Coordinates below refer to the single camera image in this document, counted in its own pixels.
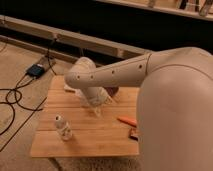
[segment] small white object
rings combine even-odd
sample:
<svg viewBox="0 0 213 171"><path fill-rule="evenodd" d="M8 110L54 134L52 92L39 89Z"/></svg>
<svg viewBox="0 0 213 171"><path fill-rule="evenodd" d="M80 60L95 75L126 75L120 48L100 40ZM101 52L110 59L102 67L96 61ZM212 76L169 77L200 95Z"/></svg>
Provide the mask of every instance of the small white object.
<svg viewBox="0 0 213 171"><path fill-rule="evenodd" d="M62 140L67 141L72 137L70 124L62 116L55 117L55 126Z"/></svg>

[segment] power adapter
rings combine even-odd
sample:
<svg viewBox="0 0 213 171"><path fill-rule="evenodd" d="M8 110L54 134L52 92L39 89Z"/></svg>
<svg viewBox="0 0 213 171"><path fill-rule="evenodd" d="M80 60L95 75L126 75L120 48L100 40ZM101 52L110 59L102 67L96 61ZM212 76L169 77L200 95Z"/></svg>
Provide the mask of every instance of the power adapter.
<svg viewBox="0 0 213 171"><path fill-rule="evenodd" d="M26 74L30 77L35 77L36 79L41 77L45 73L45 70L42 65L33 64L30 68L27 69Z"/></svg>
<svg viewBox="0 0 213 171"><path fill-rule="evenodd" d="M33 64L26 70L26 75L30 77L39 78L41 77L50 67L55 64L54 58L42 57L38 62Z"/></svg>

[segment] cable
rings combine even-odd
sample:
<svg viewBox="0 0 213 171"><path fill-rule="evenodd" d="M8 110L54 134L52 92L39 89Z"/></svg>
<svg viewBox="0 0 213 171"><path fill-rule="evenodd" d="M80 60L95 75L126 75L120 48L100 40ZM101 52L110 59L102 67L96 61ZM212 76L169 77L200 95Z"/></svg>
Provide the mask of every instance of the cable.
<svg viewBox="0 0 213 171"><path fill-rule="evenodd" d="M8 131L8 129L11 127L11 125L13 124L14 120L15 120L15 116L16 116L16 112L15 112L15 108L13 107L12 104L8 104L7 102L0 102L0 104L5 104L5 105L9 105L12 109L12 120L10 121L9 125L2 131L0 132L0 136L3 135L6 131Z"/></svg>
<svg viewBox="0 0 213 171"><path fill-rule="evenodd" d="M56 72L54 71L52 65L50 64L50 48L51 48L51 46L52 46L56 41L57 41L57 39L53 39L53 40L50 42L50 44L49 44L48 47L47 47L47 52L46 52L46 54L45 54L45 57L47 57L47 60L48 60L48 65L49 65L49 67L50 67L50 69L51 69L51 71L53 72L54 75L57 75L57 74L56 74Z"/></svg>
<svg viewBox="0 0 213 171"><path fill-rule="evenodd" d="M18 106L20 106L21 108L23 108L25 110L30 110L30 111L33 111L33 112L42 110L42 108L36 107L35 109L31 109L31 108L25 107L25 106L20 104L20 101L21 101L23 95L22 95L22 93L21 93L21 91L19 89L30 85L33 82L33 80L35 80L34 78L32 78L27 83L25 83L23 85L19 85L24 80L25 77L26 77L26 74L23 75L21 77L21 79L16 83L15 88L12 88L12 89L10 89L10 88L2 88L2 89L0 89L0 91L8 91L8 93L5 96L5 102L0 102L0 104L8 105L12 109L12 120L10 121L8 126L3 131L0 132L0 136L3 135L6 131L8 131L8 129L11 127L11 125L13 124L13 122L15 120L16 111L15 111L15 108L13 106L14 104L17 104ZM12 92L14 93L14 97L15 97L15 101L14 102L9 101L9 95Z"/></svg>
<svg viewBox="0 0 213 171"><path fill-rule="evenodd" d="M46 100L47 98L45 97L41 103L36 107L36 109L38 109ZM7 144L13 139L13 137L15 137L15 135L19 132L19 130L27 123L27 121L33 116L33 114L36 111L33 111L28 118L21 124L21 126L16 130L16 132L10 137L10 139L4 144L4 146L0 149L0 152L2 152L2 150L4 150L4 148L7 146Z"/></svg>

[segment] brown object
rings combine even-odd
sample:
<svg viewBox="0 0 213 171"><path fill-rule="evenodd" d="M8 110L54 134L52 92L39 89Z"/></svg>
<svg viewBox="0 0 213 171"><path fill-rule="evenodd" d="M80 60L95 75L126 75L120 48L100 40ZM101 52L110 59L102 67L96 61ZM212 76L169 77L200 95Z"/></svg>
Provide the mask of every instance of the brown object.
<svg viewBox="0 0 213 171"><path fill-rule="evenodd" d="M137 128L131 128L129 131L129 137L131 139L137 140L138 141L138 130Z"/></svg>
<svg viewBox="0 0 213 171"><path fill-rule="evenodd" d="M139 154L138 143L129 139L131 127L116 119L124 112L128 117L136 117L138 88L120 88L113 98L116 104L103 105L102 117L97 118L92 109L82 107L78 97L63 87L63 76L55 76L32 144L32 157ZM58 113L72 125L70 141L62 141L56 132L54 119Z"/></svg>

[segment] table leg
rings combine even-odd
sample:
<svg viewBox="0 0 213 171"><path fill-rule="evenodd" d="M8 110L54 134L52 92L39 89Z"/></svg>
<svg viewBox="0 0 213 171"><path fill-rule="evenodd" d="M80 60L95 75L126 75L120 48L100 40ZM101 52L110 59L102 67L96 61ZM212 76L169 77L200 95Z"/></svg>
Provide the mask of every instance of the table leg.
<svg viewBox="0 0 213 171"><path fill-rule="evenodd" d="M48 160L54 165L55 168L58 169L58 171L63 171L63 168L55 158L48 158Z"/></svg>

